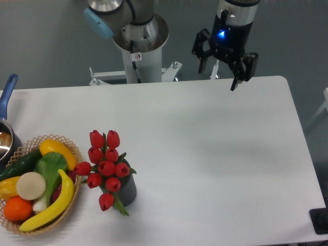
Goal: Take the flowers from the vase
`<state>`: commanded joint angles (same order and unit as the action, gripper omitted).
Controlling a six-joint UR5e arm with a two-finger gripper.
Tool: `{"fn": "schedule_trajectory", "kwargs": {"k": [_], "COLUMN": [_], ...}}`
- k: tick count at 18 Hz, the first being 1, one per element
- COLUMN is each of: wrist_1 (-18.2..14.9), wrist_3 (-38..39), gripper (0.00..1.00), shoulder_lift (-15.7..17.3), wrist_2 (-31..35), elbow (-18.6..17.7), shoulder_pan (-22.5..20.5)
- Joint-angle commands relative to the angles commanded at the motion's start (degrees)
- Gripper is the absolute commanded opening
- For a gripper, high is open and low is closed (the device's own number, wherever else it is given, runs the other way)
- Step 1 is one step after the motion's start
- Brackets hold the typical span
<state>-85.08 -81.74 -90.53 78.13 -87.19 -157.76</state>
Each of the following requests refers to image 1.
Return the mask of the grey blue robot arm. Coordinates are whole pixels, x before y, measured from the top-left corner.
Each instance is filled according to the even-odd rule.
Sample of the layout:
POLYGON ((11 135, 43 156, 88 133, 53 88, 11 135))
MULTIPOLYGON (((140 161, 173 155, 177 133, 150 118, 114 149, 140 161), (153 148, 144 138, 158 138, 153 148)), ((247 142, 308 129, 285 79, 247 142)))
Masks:
MULTIPOLYGON (((192 53, 202 72, 209 57, 227 64, 234 75, 232 89, 250 80, 258 62, 257 53, 245 45, 259 1, 219 1, 212 30, 196 34, 192 53)), ((88 1, 84 16, 103 38, 112 38, 120 48, 127 83, 174 81, 181 64, 162 67, 162 48, 168 40, 166 21, 154 12, 152 1, 88 1)))

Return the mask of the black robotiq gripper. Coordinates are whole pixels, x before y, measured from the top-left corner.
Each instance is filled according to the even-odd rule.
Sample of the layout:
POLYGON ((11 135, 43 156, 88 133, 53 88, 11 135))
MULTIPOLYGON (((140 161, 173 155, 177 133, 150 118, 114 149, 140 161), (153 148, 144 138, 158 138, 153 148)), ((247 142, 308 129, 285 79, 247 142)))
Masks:
POLYGON ((252 23, 236 26, 228 23, 228 17, 228 10, 221 11, 221 15, 215 17, 212 34, 208 29, 202 29, 196 34, 192 54, 199 60, 198 73, 205 70, 207 59, 211 55, 233 67, 231 91, 234 91, 239 84, 254 76, 259 54, 244 51, 252 23), (207 41, 210 49, 205 50, 203 46, 207 41))

